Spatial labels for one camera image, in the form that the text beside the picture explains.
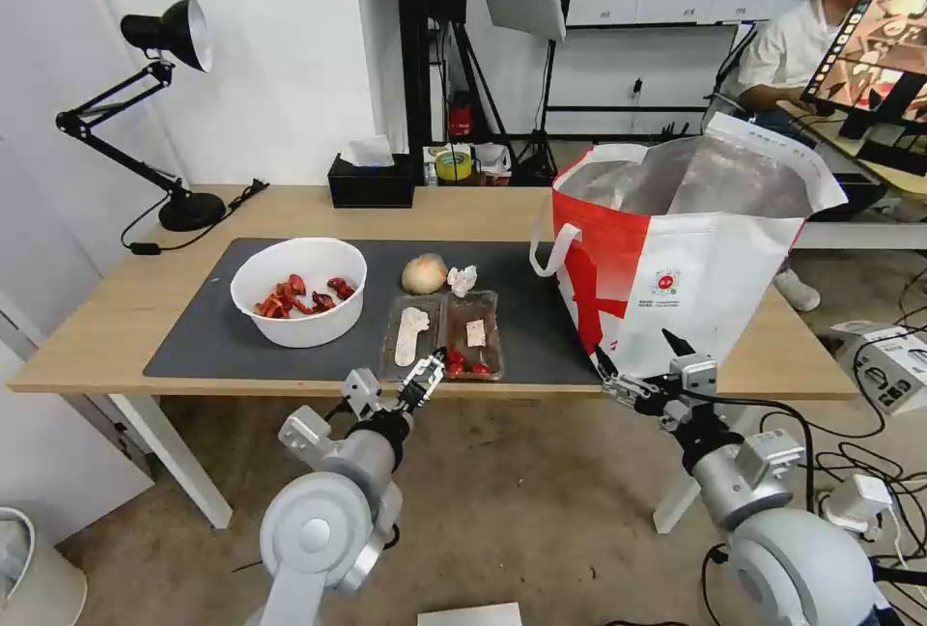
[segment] wooden table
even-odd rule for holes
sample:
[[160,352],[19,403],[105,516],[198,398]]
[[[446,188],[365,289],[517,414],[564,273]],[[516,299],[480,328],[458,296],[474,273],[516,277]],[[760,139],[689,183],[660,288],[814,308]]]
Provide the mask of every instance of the wooden table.
[[[794,128],[824,144],[817,152],[828,159],[827,152],[850,163],[850,169],[871,182],[887,186],[906,198],[923,202],[927,199],[927,178],[918,177],[869,162],[859,157],[866,136],[859,140],[840,135],[846,112],[831,116],[815,116],[791,102],[781,101],[779,109],[792,118]],[[899,222],[810,222],[799,236],[799,249],[927,249],[927,223]]]
[[[226,199],[237,186],[210,186]],[[142,371],[229,243],[239,237],[331,236],[343,240],[525,242],[539,188],[419,188],[411,210],[335,210],[328,189],[272,186],[187,249],[128,255],[96,292],[19,371],[17,392],[110,396],[216,526],[231,508],[151,395],[334,396],[341,381],[288,382],[147,378]],[[546,230],[550,240],[551,228]],[[152,240],[177,243],[162,230]],[[785,400],[839,400],[856,390],[801,319],[770,290],[719,377],[722,394]],[[441,397],[598,398],[591,385],[443,384]]]

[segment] white sneaker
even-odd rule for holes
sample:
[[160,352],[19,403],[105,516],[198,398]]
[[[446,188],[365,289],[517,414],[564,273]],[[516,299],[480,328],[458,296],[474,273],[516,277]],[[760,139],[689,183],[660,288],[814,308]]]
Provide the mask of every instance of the white sneaker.
[[799,275],[791,269],[777,273],[772,284],[797,312],[810,312],[821,304],[821,294],[802,283]]

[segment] lamp base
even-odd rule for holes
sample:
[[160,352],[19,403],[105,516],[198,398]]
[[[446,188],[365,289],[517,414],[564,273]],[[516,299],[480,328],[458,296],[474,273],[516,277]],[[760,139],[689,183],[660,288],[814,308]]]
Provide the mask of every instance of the lamp base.
[[225,215],[225,204],[208,193],[174,195],[161,207],[157,219],[171,232],[190,232],[214,225]]

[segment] black tissue box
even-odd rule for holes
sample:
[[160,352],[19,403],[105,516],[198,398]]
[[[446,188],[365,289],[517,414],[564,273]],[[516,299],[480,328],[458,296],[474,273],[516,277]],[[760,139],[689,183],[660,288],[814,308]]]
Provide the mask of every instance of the black tissue box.
[[392,167],[355,167],[338,155],[328,170],[335,208],[411,208],[415,183],[408,155],[394,155]]

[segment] onion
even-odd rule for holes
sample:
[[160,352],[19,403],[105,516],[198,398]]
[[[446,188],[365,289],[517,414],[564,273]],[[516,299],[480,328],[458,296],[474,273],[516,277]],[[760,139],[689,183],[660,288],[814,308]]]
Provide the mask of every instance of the onion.
[[403,289],[414,295],[428,295],[440,290],[447,280],[447,267],[437,254],[415,257],[403,269]]

